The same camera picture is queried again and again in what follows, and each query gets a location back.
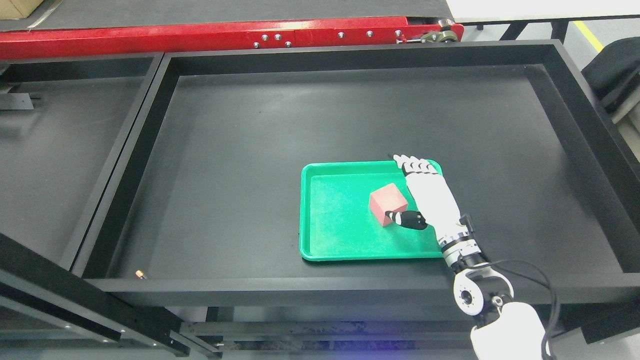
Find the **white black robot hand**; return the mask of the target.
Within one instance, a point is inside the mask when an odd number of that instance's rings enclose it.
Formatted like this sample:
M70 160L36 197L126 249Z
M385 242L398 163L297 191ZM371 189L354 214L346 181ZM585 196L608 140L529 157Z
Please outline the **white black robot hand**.
M417 210L386 210L386 219L414 230L432 227L441 247L470 235L448 183L429 159L397 153L390 157L402 170Z

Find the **white robot forearm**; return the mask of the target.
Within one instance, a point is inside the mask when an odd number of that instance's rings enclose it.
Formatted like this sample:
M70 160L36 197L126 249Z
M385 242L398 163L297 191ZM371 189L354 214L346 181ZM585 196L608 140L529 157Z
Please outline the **white robot forearm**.
M489 262L468 225L435 229L446 265L454 272L458 308L473 317L471 346L479 360L551 360L546 330L532 305L517 301L510 279Z

